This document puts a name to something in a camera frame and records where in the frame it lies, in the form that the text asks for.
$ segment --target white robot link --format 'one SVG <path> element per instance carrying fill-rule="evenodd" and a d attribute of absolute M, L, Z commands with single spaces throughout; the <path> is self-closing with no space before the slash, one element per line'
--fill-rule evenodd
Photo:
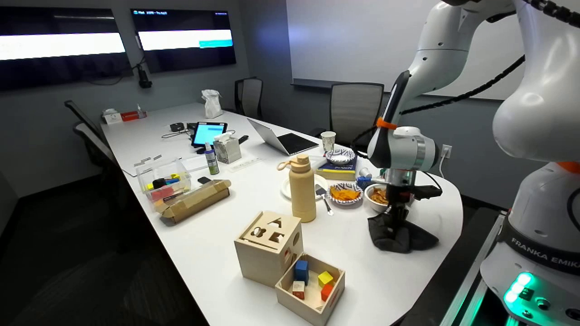
<path fill-rule="evenodd" d="M 446 0 L 435 5 L 413 63 L 393 85 L 368 157 L 394 171 L 431 168 L 437 146 L 418 128 L 396 126 L 401 109 L 409 99 L 457 79 L 484 20 L 516 12 L 525 74 L 495 114 L 494 138 L 513 157 L 548 164 L 521 183 L 480 271 L 515 319 L 572 326 L 580 325 L 580 2 L 556 2 Z"/>

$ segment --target white tabletop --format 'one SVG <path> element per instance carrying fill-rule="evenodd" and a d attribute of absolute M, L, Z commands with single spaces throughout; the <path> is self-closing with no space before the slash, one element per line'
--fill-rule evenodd
<path fill-rule="evenodd" d="M 194 103 L 149 112 L 145 119 L 103 125 L 103 132 L 119 162 L 128 170 L 146 157 L 190 157 L 195 151 L 187 135 L 161 139 L 174 122 L 210 121 L 204 118 L 203 104 Z M 280 193 L 288 170 L 277 171 L 288 160 L 281 152 L 263 143 L 243 116 L 225 112 L 211 121 L 227 122 L 235 136 L 249 135 L 241 145 L 243 158 L 262 161 L 236 172 L 220 163 L 221 172 L 211 176 L 207 169 L 193 172 L 201 176 L 230 179 L 231 196 L 175 226 L 167 226 L 141 193 L 137 178 L 125 176 L 141 203 L 175 267 L 210 325 L 310 325 L 279 305 L 274 289 L 243 278 L 234 239 L 259 211 L 292 214 L 291 203 Z M 279 136 L 290 132 L 270 125 Z M 316 139 L 294 132 L 315 142 Z M 322 147 L 306 152 L 321 156 Z M 204 158 L 195 161 L 205 163 Z M 361 158 L 357 170 L 378 169 Z M 459 238 L 463 223 L 461 197 L 450 182 L 435 177 L 443 188 L 441 197 L 415 201 L 408 220 L 437 236 L 438 246 L 409 254 L 378 250 L 372 243 L 367 218 L 376 213 L 366 205 L 354 209 L 332 204 L 328 216 L 324 203 L 317 202 L 317 217 L 302 224 L 304 251 L 346 272 L 346 288 L 327 325 L 390 325 L 403 316 L 419 298 L 433 274 Z M 417 185 L 432 184 L 418 173 Z"/>

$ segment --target tv screen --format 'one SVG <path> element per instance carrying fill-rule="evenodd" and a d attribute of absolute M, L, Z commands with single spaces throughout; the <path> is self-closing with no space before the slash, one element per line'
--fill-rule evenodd
<path fill-rule="evenodd" d="M 0 90 L 129 75 L 110 9 L 0 7 Z"/>
<path fill-rule="evenodd" d="M 152 73 L 235 63 L 226 11 L 131 9 Z"/>

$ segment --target wooden box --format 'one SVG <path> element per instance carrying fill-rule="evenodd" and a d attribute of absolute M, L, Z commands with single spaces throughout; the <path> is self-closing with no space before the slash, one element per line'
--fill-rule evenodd
<path fill-rule="evenodd" d="M 273 288 L 304 251 L 300 218 L 261 212 L 234 245 L 242 275 Z"/>
<path fill-rule="evenodd" d="M 345 271 L 322 262 L 306 253 L 301 253 L 298 259 L 308 261 L 310 280 L 304 289 L 304 300 L 292 294 L 295 265 L 293 263 L 284 276 L 282 276 L 282 279 L 276 283 L 275 290 L 278 303 L 292 310 L 310 324 L 324 326 L 345 289 Z M 331 282 L 333 289 L 326 302 L 321 298 L 320 291 L 322 289 L 318 285 L 318 275 L 324 271 L 330 273 L 333 278 Z"/>

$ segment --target snack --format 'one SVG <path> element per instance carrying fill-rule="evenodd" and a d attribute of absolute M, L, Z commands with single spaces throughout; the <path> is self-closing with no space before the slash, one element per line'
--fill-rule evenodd
<path fill-rule="evenodd" d="M 338 200 L 355 200 L 360 195 L 360 191 L 354 191 L 350 189 L 337 189 L 335 186 L 330 187 L 330 195 L 334 199 Z"/>
<path fill-rule="evenodd" d="M 372 194 L 369 196 L 372 201 L 378 202 L 379 204 L 388 205 L 387 200 L 387 189 L 374 188 Z"/>

